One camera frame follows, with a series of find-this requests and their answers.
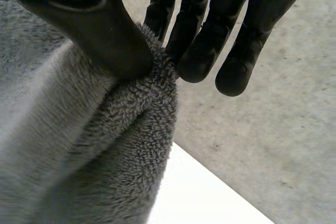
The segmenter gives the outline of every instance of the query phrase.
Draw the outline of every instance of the terry cloth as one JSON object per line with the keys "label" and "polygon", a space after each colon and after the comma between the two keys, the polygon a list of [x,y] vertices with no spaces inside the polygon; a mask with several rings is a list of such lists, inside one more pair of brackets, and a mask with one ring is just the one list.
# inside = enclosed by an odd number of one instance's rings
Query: terry cloth
{"label": "terry cloth", "polygon": [[146,223],[172,146],[177,74],[140,29],[153,70],[122,82],[0,0],[1,224]]}

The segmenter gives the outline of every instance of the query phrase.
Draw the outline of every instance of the fuzzy fabric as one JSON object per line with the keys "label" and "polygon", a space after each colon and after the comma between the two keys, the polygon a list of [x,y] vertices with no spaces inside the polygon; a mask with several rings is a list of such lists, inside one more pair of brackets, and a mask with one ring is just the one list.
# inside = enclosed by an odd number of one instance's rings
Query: fuzzy fabric
{"label": "fuzzy fabric", "polygon": [[0,223],[146,223],[172,145],[177,75],[121,82],[0,0]]}

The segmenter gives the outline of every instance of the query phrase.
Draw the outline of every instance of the gray towel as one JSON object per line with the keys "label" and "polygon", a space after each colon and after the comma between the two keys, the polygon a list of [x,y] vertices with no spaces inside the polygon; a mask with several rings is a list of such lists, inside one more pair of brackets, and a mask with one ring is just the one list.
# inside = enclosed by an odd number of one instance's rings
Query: gray towel
{"label": "gray towel", "polygon": [[0,224],[145,223],[172,145],[177,75],[161,44],[122,82],[0,0]]}

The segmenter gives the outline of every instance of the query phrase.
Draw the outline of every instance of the towel fold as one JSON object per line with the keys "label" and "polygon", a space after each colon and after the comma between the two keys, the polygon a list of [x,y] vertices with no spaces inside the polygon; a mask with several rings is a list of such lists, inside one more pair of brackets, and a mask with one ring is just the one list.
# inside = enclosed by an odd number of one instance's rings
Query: towel fold
{"label": "towel fold", "polygon": [[172,145],[176,79],[123,82],[15,0],[0,0],[0,223],[145,223]]}

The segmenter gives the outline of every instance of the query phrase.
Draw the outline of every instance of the white surface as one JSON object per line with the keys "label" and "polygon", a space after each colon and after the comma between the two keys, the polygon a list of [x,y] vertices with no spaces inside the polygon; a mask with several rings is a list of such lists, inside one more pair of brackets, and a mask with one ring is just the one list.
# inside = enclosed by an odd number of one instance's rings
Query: white surface
{"label": "white surface", "polygon": [[148,224],[180,223],[273,222],[174,144]]}

